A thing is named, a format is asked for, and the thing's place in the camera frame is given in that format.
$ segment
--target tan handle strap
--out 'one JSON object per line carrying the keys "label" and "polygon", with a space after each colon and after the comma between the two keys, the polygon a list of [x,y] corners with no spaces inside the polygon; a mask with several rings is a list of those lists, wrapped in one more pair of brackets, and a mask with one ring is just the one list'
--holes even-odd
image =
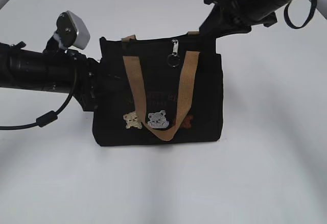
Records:
{"label": "tan handle strap", "polygon": [[163,141],[170,141],[174,138],[191,108],[199,54],[199,52],[186,52],[179,79],[176,123],[165,131],[154,130],[146,123],[147,101],[139,57],[123,57],[128,81],[133,93],[136,114],[143,125]]}

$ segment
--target zipper pull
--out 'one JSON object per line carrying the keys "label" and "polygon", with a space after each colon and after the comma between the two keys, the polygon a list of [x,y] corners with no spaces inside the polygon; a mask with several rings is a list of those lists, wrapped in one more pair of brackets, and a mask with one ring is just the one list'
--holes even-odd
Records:
{"label": "zipper pull", "polygon": [[179,46],[179,42],[177,39],[173,39],[172,40],[173,43],[173,53],[170,54],[167,58],[167,64],[170,67],[178,67],[180,64],[180,57],[178,55],[178,46]]}

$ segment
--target bear patch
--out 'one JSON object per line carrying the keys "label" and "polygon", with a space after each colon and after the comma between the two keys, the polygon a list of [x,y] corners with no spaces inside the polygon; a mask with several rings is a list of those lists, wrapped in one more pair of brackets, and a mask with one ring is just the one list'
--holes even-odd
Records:
{"label": "bear patch", "polygon": [[[187,115],[183,120],[182,124],[180,125],[180,128],[184,128],[184,129],[192,128],[192,124],[191,124],[192,119],[193,119],[193,115]],[[174,125],[176,125],[176,118],[174,118],[172,126]]]}
{"label": "bear patch", "polygon": [[153,129],[166,129],[169,126],[169,121],[166,119],[166,111],[161,110],[158,113],[149,113],[148,126]]}
{"label": "bear patch", "polygon": [[126,128],[129,129],[131,127],[135,127],[138,129],[142,129],[142,123],[139,121],[136,112],[131,112],[128,114],[125,114],[123,116],[123,119],[126,121]]}

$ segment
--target black strap loop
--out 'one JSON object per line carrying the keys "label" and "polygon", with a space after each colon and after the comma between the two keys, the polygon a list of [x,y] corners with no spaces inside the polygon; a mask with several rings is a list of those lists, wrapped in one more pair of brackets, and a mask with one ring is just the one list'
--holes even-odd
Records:
{"label": "black strap loop", "polygon": [[309,13],[309,16],[307,18],[307,20],[304,22],[304,24],[301,26],[301,27],[298,27],[298,26],[295,26],[291,19],[290,19],[290,16],[288,14],[288,9],[290,8],[290,5],[291,5],[292,2],[289,2],[287,4],[287,6],[285,7],[285,10],[284,10],[284,18],[285,18],[285,22],[286,24],[293,28],[293,29],[302,29],[304,28],[306,25],[308,25],[308,23],[312,20],[313,16],[315,15],[315,11],[316,11],[316,8],[317,8],[317,4],[318,4],[318,0],[311,0],[311,8],[310,8],[310,13]]}

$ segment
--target black tote bag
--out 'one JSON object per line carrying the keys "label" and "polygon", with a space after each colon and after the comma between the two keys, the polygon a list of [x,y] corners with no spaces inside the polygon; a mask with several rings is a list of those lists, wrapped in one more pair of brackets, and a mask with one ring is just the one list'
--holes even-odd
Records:
{"label": "black tote bag", "polygon": [[223,73],[215,38],[194,33],[156,40],[101,38],[100,46],[100,72],[111,86],[94,114],[100,146],[220,138]]}

